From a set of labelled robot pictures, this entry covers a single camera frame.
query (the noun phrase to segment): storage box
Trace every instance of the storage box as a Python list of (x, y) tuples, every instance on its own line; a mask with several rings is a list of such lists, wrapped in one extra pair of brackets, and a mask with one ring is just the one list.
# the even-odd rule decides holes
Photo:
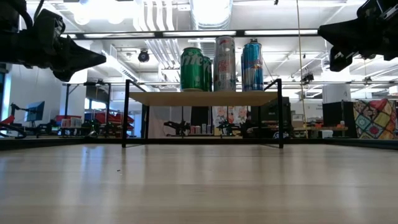
[(81, 119), (80, 118), (70, 118), (70, 127), (71, 128), (81, 128)]
[(303, 114), (295, 114), (292, 115), (292, 126), (293, 128), (302, 128), (304, 125), (304, 115)]
[(70, 119), (62, 119), (61, 128), (70, 128)]

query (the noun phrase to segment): security camera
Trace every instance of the security camera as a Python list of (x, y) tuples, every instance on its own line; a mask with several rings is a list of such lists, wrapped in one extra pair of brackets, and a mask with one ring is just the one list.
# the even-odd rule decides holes
[(141, 49), (141, 53), (138, 55), (138, 61), (143, 63), (149, 61), (149, 54), (147, 49)]

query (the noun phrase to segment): window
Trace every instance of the window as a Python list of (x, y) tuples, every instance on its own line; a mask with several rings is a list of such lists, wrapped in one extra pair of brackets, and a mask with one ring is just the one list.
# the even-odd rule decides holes
[(106, 104), (97, 102), (97, 101), (91, 101), (91, 109), (105, 109)]
[(85, 109), (88, 110), (90, 108), (90, 99), (85, 98)]

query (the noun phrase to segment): blue and silver can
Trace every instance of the blue and silver can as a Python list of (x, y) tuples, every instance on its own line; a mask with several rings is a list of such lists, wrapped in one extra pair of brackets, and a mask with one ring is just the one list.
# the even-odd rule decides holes
[(243, 47), (243, 91), (263, 91), (264, 78), (262, 76), (261, 44), (257, 39)]

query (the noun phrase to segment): wooden floor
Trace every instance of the wooden floor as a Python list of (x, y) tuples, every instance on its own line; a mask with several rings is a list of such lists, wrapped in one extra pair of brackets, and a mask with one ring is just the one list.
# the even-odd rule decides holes
[(398, 223), (398, 151), (80, 145), (0, 152), (0, 223)]

